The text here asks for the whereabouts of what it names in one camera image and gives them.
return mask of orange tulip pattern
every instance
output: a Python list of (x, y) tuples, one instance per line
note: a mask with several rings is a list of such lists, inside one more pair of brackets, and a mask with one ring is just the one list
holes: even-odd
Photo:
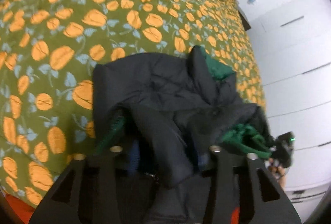
[(235, 0), (0, 0), (0, 181), (36, 207), (77, 154), (94, 149), (92, 72), (142, 52), (194, 45), (265, 105)]

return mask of white wardrobe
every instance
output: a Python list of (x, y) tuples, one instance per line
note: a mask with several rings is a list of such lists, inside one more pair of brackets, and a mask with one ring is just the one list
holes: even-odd
[(271, 134), (296, 136), (286, 192), (304, 222), (331, 182), (331, 1), (238, 2), (252, 26)]

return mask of green bedsheet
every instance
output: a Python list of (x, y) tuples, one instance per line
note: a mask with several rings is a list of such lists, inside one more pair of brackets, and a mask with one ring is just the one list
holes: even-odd
[(0, 184), (34, 207), (94, 148), (97, 63), (201, 45), (238, 72), (244, 99), (264, 105), (235, 0), (1, 0), (0, 38)]

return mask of silver bolt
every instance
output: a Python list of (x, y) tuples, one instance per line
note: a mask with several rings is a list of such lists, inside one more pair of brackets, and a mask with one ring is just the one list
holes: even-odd
[(250, 160), (257, 160), (258, 156), (255, 153), (248, 153), (247, 158)]
[(210, 146), (209, 150), (212, 152), (220, 152), (222, 149), (220, 146)]
[(113, 153), (119, 153), (122, 152), (123, 148), (121, 146), (113, 146), (110, 148), (110, 151)]
[(82, 161), (85, 159), (85, 155), (84, 154), (75, 154), (74, 159), (76, 161)]

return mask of drawer handle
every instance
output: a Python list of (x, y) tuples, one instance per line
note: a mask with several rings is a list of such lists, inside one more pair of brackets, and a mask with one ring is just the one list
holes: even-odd
[(331, 62), (330, 62), (330, 63), (327, 63), (327, 64), (324, 64), (324, 65), (322, 65), (322, 66), (320, 66), (320, 67), (313, 68), (313, 69), (311, 69), (311, 70), (308, 70), (308, 71), (306, 71), (306, 72), (303, 72), (302, 75), (307, 74), (307, 73), (310, 73), (310, 72), (313, 72), (313, 71), (315, 71), (315, 70), (317, 70), (317, 69), (320, 69), (320, 68), (323, 68), (323, 67), (327, 67), (327, 66), (329, 66), (330, 64), (331, 64)]
[(287, 23), (281, 25), (280, 27), (283, 27), (283, 26), (285, 26), (285, 25), (289, 25), (289, 24), (294, 23), (295, 21), (297, 21), (297, 20), (301, 20), (301, 19), (303, 19), (303, 18), (304, 18), (304, 16), (302, 15), (302, 16), (299, 17), (299, 18), (296, 18), (296, 19), (294, 19), (294, 20), (290, 20), (289, 22), (287, 22)]

